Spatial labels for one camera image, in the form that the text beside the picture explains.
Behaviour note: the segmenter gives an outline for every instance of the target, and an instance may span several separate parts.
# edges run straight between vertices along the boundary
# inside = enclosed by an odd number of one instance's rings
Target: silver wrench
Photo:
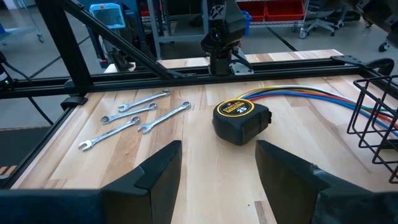
[[[137,124],[139,122],[140,122],[139,117],[138,116],[134,116],[134,117],[132,117],[130,119],[130,121],[128,121],[124,125],[120,125],[119,127],[114,128],[114,129],[108,131],[107,133],[104,133],[104,134],[102,134],[102,135],[100,135],[97,138],[94,138],[92,140],[83,141],[82,143],[79,144],[79,150],[82,150],[83,152],[85,152],[85,151],[91,149],[95,144],[99,143],[100,141],[102,141],[102,140],[104,140],[104,139],[106,139],[108,137],[111,137],[112,135],[114,135],[114,134],[116,134],[116,133],[118,133],[118,132],[120,132],[120,131],[128,128],[128,127],[130,127],[130,126],[133,126],[133,125],[135,125],[135,124]]]
[[[138,131],[143,131],[143,134],[148,134],[154,126],[165,121],[167,118],[177,114],[178,112],[189,109],[189,108],[191,108],[191,103],[188,101],[184,101],[178,108],[175,108],[174,110],[168,112],[167,114],[157,118],[153,122],[140,125],[138,127]]]
[[[120,105],[118,107],[119,108],[119,112],[120,113],[125,112],[125,111],[129,110],[130,108],[132,108],[133,106],[137,106],[137,105],[140,105],[142,103],[146,103],[148,101],[154,100],[156,98],[159,98],[159,97],[162,97],[162,96],[169,96],[169,95],[170,95],[170,90],[163,90],[161,93],[158,93],[156,95],[150,96],[150,97],[145,98],[145,99],[142,99],[140,101],[136,101],[136,102],[133,102],[133,103],[125,103],[123,105]]]
[[[145,106],[141,109],[124,112],[124,113],[119,113],[117,115],[103,116],[101,118],[101,122],[102,122],[102,124],[109,124],[110,122],[112,122],[116,119],[124,118],[125,116],[130,116],[130,115],[138,114],[138,113],[145,112],[145,111],[156,110],[156,108],[157,108],[156,103],[150,103],[148,106]]]

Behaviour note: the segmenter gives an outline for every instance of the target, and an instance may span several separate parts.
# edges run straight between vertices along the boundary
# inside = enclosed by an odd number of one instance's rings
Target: red bin
[[[304,18],[304,2],[268,1],[266,7],[266,21],[299,21]]]

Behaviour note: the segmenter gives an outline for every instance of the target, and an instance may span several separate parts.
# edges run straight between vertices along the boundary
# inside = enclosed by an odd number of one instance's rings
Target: tape measure
[[[242,146],[271,123],[268,107],[244,99],[226,100],[213,110],[216,134],[237,146]]]

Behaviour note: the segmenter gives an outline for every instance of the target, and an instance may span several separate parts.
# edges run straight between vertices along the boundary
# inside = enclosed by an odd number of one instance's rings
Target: wooden workbench
[[[323,58],[339,55],[335,50],[248,55],[251,62]],[[166,60],[166,67],[201,66],[206,58]],[[114,67],[107,69],[113,72]],[[129,118],[102,125],[100,118],[116,114],[120,104],[158,93],[159,89],[90,93],[78,106],[13,186],[26,188],[98,188],[117,179],[157,150],[173,141],[183,142],[180,187],[173,223],[273,223],[254,158],[255,141],[264,139],[322,169],[370,190],[395,190],[388,184],[390,172],[371,163],[369,149],[357,147],[359,138],[346,134],[352,111],[319,100],[277,96],[259,100],[273,112],[272,124],[245,146],[219,139],[211,119],[221,101],[246,90],[268,85],[310,85],[356,100],[353,81],[360,76],[318,77],[295,80],[228,83],[170,88],[170,97],[155,102],[159,109],[142,113],[143,123],[178,106],[184,111],[142,135],[133,126],[97,144],[88,152],[78,144],[125,123]],[[372,87],[372,91],[381,91]],[[396,105],[392,98],[388,102]]]

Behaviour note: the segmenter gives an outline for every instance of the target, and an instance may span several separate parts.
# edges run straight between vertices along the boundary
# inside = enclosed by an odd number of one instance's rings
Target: tape measure label
[[[227,117],[239,117],[250,113],[254,109],[254,104],[249,100],[234,99],[227,100],[217,107],[217,112]]]

